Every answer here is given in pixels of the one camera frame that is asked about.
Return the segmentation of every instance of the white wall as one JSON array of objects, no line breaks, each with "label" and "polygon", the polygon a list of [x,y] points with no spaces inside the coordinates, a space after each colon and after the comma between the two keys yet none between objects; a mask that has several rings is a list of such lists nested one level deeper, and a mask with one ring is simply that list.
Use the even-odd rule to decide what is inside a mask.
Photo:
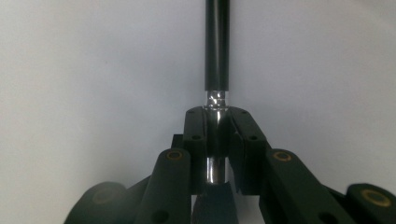
[{"label": "white wall", "polygon": [[[89,187],[149,175],[203,103],[205,1],[0,4],[0,219],[62,223]],[[232,105],[334,189],[396,193],[395,9],[232,1]]]}]

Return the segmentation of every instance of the cylindrical object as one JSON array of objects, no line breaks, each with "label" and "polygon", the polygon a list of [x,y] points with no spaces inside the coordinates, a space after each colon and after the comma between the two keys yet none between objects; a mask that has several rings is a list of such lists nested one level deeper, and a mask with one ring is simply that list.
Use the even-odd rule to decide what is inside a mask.
[{"label": "cylindrical object", "polygon": [[229,3],[229,0],[206,0],[206,91],[229,89]]},{"label": "cylindrical object", "polygon": [[206,183],[228,182],[227,92],[208,91],[206,110]]}]

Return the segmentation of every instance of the black cylinder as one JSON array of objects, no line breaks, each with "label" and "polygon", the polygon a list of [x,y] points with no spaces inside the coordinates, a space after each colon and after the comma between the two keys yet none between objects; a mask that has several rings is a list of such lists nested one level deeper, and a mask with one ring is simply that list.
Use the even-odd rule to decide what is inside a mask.
[{"label": "black cylinder", "polygon": [[229,0],[206,0],[205,90],[228,90]]}]

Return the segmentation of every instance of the screw hole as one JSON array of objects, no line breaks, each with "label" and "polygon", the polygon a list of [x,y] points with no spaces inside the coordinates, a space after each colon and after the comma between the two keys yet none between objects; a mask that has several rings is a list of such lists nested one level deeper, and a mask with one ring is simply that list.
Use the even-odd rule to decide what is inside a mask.
[{"label": "screw hole", "polygon": [[151,216],[151,221],[154,223],[164,223],[168,220],[169,214],[166,211],[158,210]]},{"label": "screw hole", "polygon": [[178,161],[183,157],[183,154],[181,154],[181,152],[179,151],[170,151],[168,152],[168,154],[166,154],[166,157],[168,158],[168,160]]},{"label": "screw hole", "polygon": [[99,189],[93,195],[93,202],[96,204],[110,203],[116,198],[117,192],[112,188]]},{"label": "screw hole", "polygon": [[373,189],[364,189],[361,191],[361,196],[363,198],[370,202],[373,203],[377,206],[381,207],[390,207],[392,205],[390,198],[382,194],[381,192],[378,192]]},{"label": "screw hole", "polygon": [[194,136],[192,137],[192,139],[193,139],[193,140],[200,140],[200,139],[201,139],[201,136],[200,136],[200,135],[194,135]]},{"label": "screw hole", "polygon": [[274,158],[279,161],[291,161],[291,155],[283,151],[274,153]]},{"label": "screw hole", "polygon": [[330,213],[319,214],[319,219],[325,224],[337,224],[338,220]]}]

